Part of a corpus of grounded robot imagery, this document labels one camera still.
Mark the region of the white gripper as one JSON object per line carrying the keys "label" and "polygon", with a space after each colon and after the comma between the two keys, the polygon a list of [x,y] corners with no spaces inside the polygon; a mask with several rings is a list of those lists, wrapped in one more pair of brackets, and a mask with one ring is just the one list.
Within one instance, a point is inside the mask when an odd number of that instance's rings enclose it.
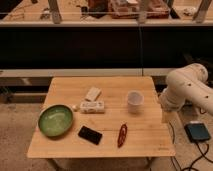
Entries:
{"label": "white gripper", "polygon": [[180,109],[180,105],[174,100],[166,96],[165,94],[161,94],[159,96],[159,103],[162,106],[162,122],[168,123],[169,116],[171,111],[178,111]]}

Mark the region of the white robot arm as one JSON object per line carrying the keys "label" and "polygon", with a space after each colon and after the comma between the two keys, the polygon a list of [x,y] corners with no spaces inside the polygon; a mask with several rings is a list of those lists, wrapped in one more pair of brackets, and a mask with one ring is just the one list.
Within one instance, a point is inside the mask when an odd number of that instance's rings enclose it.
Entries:
{"label": "white robot arm", "polygon": [[167,87],[158,97],[163,122],[168,122],[188,100],[213,116],[213,89],[206,85],[207,69],[199,63],[174,69],[166,76]]}

